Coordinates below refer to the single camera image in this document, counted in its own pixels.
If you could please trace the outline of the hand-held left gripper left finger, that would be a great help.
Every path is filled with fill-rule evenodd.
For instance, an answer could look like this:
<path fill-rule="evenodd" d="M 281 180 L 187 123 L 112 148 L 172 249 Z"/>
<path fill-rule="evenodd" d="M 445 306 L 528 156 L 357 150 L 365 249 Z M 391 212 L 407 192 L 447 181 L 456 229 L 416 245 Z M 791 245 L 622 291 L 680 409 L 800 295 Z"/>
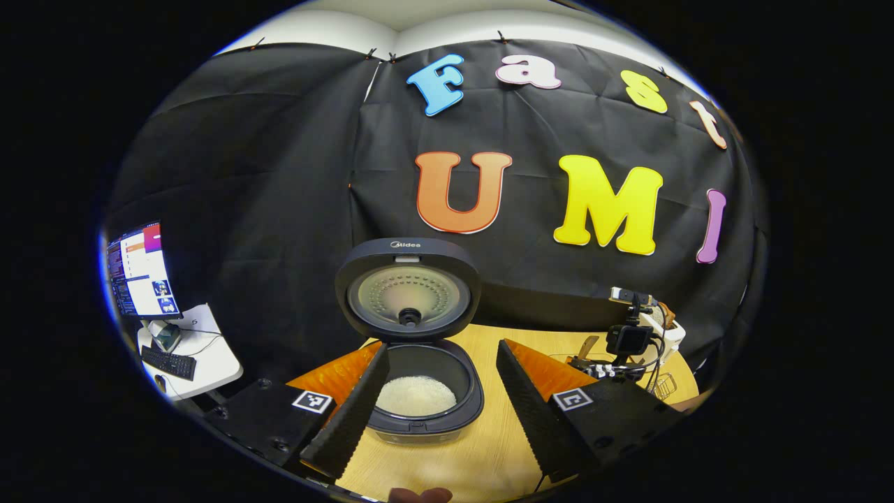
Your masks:
<path fill-rule="evenodd" d="M 360 443 L 389 370 L 388 347 L 374 342 L 286 384 L 259 379 L 205 420 L 259 458 L 333 483 Z"/>

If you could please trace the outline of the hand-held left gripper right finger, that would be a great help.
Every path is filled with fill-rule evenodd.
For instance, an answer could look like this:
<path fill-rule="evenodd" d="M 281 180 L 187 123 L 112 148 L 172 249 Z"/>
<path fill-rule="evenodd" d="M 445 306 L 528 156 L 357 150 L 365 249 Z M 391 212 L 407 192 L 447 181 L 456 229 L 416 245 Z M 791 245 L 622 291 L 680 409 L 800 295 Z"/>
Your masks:
<path fill-rule="evenodd" d="M 630 379 L 595 379 L 512 340 L 498 344 L 496 368 L 553 483 L 612 464 L 684 417 Z"/>

